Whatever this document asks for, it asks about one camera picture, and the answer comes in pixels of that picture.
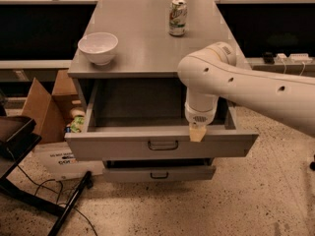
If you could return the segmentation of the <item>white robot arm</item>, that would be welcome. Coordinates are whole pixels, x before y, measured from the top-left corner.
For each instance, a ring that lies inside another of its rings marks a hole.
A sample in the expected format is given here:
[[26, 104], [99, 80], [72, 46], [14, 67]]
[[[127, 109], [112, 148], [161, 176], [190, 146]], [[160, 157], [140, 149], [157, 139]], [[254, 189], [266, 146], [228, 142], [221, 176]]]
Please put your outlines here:
[[233, 48], [218, 42], [185, 56], [178, 77], [187, 87], [190, 137], [201, 141], [224, 98], [315, 137], [315, 79], [236, 66]]

